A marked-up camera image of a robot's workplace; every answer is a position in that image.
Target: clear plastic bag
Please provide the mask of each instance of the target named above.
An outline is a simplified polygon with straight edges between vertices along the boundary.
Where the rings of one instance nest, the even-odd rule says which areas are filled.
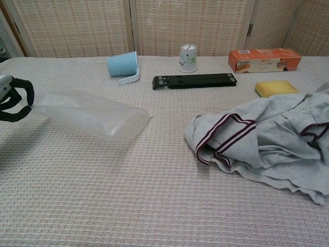
[[[36,94],[32,111],[108,140],[130,140],[151,116],[138,107],[84,91]]]

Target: table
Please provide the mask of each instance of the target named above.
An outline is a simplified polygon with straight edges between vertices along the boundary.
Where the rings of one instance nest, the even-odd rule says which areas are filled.
[[[106,58],[13,58],[1,73],[35,92],[85,90],[147,109],[145,129],[109,142],[31,113],[0,123],[1,246],[328,246],[329,207],[200,164],[183,138],[194,115],[257,98],[254,85],[289,80],[313,92],[328,57],[295,72],[235,75],[236,87],[152,90],[182,74],[178,58],[139,57],[140,80],[118,85]],[[199,57],[195,74],[231,72],[227,57]]]

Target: cardboard box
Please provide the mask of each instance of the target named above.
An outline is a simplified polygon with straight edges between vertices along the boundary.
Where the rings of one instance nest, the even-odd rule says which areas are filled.
[[[233,50],[228,63],[237,74],[295,70],[301,56],[290,49]]]

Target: blue plastic cup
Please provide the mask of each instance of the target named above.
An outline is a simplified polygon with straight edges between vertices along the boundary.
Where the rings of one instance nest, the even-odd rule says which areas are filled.
[[[119,80],[119,84],[126,84],[139,79],[137,53],[135,51],[107,58],[107,69],[112,76],[130,76]]]

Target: paper cup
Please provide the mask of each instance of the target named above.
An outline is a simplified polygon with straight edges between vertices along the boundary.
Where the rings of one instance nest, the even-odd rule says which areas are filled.
[[[180,71],[190,73],[197,70],[196,52],[196,45],[185,44],[181,46],[178,63],[178,69]]]

